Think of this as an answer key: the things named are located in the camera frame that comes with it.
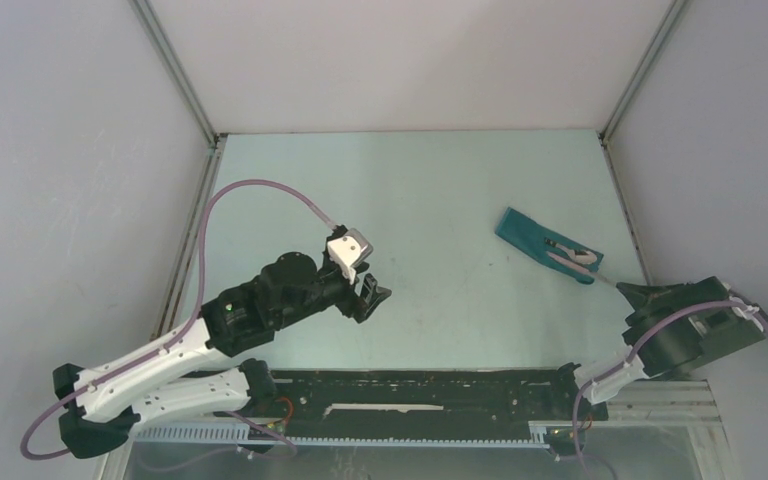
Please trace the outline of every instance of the white bracket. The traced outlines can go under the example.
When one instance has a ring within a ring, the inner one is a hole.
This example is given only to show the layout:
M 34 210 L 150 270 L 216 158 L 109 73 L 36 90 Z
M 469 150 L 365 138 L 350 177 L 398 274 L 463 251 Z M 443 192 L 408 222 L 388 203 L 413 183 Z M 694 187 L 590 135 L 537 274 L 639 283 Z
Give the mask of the white bracket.
M 590 401 L 592 404 L 602 403 L 617 396 L 620 389 L 635 380 L 641 380 L 649 378 L 646 373 L 643 372 L 643 361 L 640 357 L 635 355 L 634 360 L 631 363 L 626 362 L 626 357 L 631 352 L 631 347 L 626 347 L 625 350 L 617 351 L 613 357 L 609 357 L 605 360 L 600 360 L 590 365 L 584 365 L 575 369 L 573 374 L 575 375 L 575 383 L 578 388 L 588 381 L 604 374 L 608 370 L 614 368 L 617 364 L 622 363 L 623 368 L 613 375 L 593 382 L 590 388 L 584 392 L 584 398 Z
M 85 394 L 79 396 L 76 402 L 79 407 L 84 407 L 86 410 L 83 418 L 97 423 L 109 422 L 118 417 L 134 401 L 152 390 L 176 380 L 186 373 L 208 365 L 215 366 L 229 360 L 219 350 L 207 347 L 206 342 L 210 340 L 210 334 L 201 318 L 196 320 L 180 341 L 168 350 L 164 349 L 163 345 L 172 339 L 179 328 L 181 327 L 110 363 L 81 370 L 78 374 L 78 380 L 74 384 L 76 390 L 146 353 L 161 351 L 154 358 L 111 378 L 99 385 L 98 388 L 91 386 Z
M 372 253 L 372 245 L 354 228 L 342 237 L 326 243 L 325 248 L 331 260 L 340 266 L 343 276 L 349 280 L 349 285 L 354 285 L 357 280 L 355 269 Z
M 249 403 L 248 390 L 245 374 L 236 368 L 209 377 L 177 380 L 131 405 L 140 421 L 130 433 L 205 413 L 239 410 Z
M 743 299 L 739 297 L 731 296 L 729 297 L 729 300 L 731 300 L 732 302 L 738 302 L 746 305 L 746 302 L 744 302 Z M 746 308 L 731 307 L 731 311 L 734 312 L 734 314 L 737 315 L 738 317 L 744 320 L 749 320 L 752 323 L 754 323 L 755 326 L 758 327 L 758 330 L 762 332 L 764 331 L 764 326 L 761 325 L 761 322 L 759 322 L 757 318 L 755 318 L 755 315 L 757 315 L 758 312 L 761 311 L 761 309 L 758 308 L 757 306 L 746 305 Z

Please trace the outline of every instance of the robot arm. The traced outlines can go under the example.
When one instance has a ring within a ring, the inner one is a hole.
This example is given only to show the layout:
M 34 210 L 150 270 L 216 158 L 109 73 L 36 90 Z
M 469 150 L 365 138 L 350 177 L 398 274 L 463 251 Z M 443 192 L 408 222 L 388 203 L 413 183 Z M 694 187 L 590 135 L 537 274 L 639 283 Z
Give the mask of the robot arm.
M 66 405 L 67 412 L 60 417 L 63 442 L 75 457 L 89 458 L 113 450 L 153 424 L 240 410 L 252 401 L 274 397 L 275 386 L 263 362 L 247 361 L 198 379 L 181 377 L 227 365 L 242 352 L 272 341 L 278 330 L 331 306 L 358 323 L 365 321 L 391 294 L 371 274 L 356 293 L 358 274 L 368 268 L 365 259 L 371 253 L 372 245 L 360 232 L 340 226 L 327 238 L 319 269 L 307 255 L 282 255 L 252 280 L 205 303 L 200 318 L 169 348 L 164 345 L 178 329 L 98 367 L 57 368 L 53 376 L 59 398 L 90 386 Z M 153 351 L 160 353 L 93 386 L 93 380 Z
M 635 309 L 625 320 L 626 347 L 575 370 L 578 386 L 590 385 L 584 398 L 594 404 L 613 398 L 636 380 L 681 378 L 768 334 L 763 310 L 716 277 L 678 285 L 616 287 Z M 664 323 L 669 317 L 674 321 Z M 642 346 L 635 349 L 641 339 Z

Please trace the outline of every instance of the red wire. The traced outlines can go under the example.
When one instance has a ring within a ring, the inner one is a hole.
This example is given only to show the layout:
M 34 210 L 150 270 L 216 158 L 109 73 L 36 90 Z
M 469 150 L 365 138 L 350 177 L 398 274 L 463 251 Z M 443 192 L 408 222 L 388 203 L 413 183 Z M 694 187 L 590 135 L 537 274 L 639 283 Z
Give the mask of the red wire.
M 295 412 L 295 407 L 293 407 L 293 402 L 290 401 L 287 397 L 278 397 L 275 399 L 276 402 L 284 402 L 287 404 L 287 416 L 284 417 L 284 426 L 290 424 L 290 418 L 293 416 L 293 412 Z

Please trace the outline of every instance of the teal cloth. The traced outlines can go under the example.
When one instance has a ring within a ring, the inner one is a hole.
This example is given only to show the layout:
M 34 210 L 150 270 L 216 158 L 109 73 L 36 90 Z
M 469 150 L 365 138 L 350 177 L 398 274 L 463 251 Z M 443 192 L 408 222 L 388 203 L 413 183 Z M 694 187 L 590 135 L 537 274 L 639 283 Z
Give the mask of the teal cloth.
M 553 247 L 546 243 L 546 239 L 552 240 L 557 244 L 563 245 L 573 250 L 588 250 L 596 255 L 596 261 L 590 265 L 581 265 L 591 272 L 599 270 L 599 264 L 602 263 L 603 255 L 592 248 L 585 247 L 584 245 L 570 240 L 569 238 L 561 235 L 558 232 L 549 230 L 548 228 L 540 225 L 531 218 L 523 215 L 522 213 L 508 207 L 505 214 L 502 215 L 502 220 L 499 221 L 499 225 L 496 227 L 496 235 L 502 240 L 510 243 L 517 248 L 520 252 L 528 255 L 542 265 L 545 265 L 552 270 L 557 270 L 565 275 L 576 279 L 579 283 L 590 285 L 593 283 L 593 277 L 589 277 L 583 273 L 576 272 L 575 270 L 566 267 L 552 259 L 547 253 L 553 252 L 564 258 L 569 258 L 567 254 L 560 248 Z

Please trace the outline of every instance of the light blue table surface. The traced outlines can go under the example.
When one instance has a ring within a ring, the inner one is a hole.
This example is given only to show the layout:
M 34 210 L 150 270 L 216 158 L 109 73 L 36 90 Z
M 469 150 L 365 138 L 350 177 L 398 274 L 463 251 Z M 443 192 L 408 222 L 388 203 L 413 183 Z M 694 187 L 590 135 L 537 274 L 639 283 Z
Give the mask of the light blue table surface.
M 336 309 L 243 357 L 273 368 L 500 368 L 590 361 L 620 348 L 631 308 L 493 234 L 507 206 L 605 254 L 606 276 L 643 274 L 596 134 L 589 130 L 233 135 L 216 181 L 286 183 L 373 244 L 393 296 L 357 325 Z M 282 253 L 321 261 L 325 226 L 264 187 L 227 195 L 207 234 L 206 299 Z M 195 301 L 187 285 L 185 308 Z

